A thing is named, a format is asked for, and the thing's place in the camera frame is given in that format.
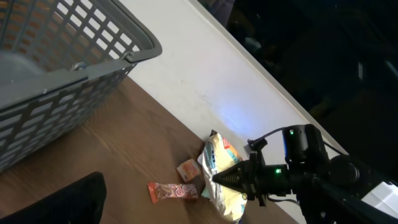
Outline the light teal snack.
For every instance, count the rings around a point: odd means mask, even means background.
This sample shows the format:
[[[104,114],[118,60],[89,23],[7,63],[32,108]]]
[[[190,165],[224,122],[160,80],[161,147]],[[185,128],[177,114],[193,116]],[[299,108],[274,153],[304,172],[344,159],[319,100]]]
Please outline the light teal snack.
[[[202,197],[205,197],[207,199],[210,199],[210,191],[208,190],[208,187],[205,187],[201,193]]]

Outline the cream snack bag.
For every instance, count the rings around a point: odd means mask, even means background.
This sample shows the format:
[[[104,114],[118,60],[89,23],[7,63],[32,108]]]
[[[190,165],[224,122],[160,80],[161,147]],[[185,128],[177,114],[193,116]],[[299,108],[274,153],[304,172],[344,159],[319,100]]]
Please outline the cream snack bag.
[[[225,220],[240,223],[246,198],[240,192],[213,182],[212,177],[241,162],[242,157],[224,137],[212,130],[197,161],[202,166],[205,187],[210,191],[210,202]]]

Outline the small orange snack packet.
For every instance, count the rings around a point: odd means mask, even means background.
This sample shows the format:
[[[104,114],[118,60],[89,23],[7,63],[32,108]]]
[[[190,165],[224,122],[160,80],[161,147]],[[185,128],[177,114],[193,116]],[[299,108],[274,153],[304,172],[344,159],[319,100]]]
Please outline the small orange snack packet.
[[[200,168],[194,159],[181,163],[176,170],[184,182],[189,182],[201,174]]]

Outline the red Top chocolate bar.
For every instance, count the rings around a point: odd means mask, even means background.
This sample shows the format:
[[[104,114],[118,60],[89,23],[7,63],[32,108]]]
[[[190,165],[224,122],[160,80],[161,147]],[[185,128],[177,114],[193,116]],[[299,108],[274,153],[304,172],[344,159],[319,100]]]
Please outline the red Top chocolate bar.
[[[198,191],[194,184],[160,184],[149,182],[147,184],[152,203],[167,198],[198,199]]]

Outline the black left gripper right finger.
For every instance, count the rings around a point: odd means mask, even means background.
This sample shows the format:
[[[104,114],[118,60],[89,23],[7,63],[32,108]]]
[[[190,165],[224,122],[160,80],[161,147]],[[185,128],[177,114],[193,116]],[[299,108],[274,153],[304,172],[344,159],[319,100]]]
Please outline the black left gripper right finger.
[[[397,223],[397,218],[318,177],[298,190],[297,199],[307,223]]]

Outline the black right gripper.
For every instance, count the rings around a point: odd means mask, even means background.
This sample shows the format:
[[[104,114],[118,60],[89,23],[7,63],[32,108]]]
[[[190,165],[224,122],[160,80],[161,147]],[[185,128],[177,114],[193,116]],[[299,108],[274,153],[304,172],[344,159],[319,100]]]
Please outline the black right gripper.
[[[289,170],[286,164],[266,165],[262,149],[264,138],[248,140],[249,160],[215,174],[212,181],[229,189],[258,199],[265,207],[270,195],[285,197],[292,193]]]

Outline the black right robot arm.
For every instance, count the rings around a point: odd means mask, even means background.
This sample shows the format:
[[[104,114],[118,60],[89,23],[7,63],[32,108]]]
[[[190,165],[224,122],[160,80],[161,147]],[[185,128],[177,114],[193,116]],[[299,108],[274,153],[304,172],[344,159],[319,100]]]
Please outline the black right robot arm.
[[[385,177],[366,164],[339,153],[330,158],[320,130],[312,124],[281,128],[285,164],[267,165],[265,136],[248,141],[249,159],[212,177],[213,182],[246,194],[248,200],[276,202],[296,195],[307,223],[397,223],[397,219],[363,202]]]

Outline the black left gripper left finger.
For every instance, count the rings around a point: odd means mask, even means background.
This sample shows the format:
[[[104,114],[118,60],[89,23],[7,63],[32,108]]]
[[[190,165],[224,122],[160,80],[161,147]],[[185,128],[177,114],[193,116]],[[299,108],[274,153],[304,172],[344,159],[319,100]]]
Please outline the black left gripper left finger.
[[[99,224],[106,200],[103,174],[93,172],[1,219],[2,224]]]

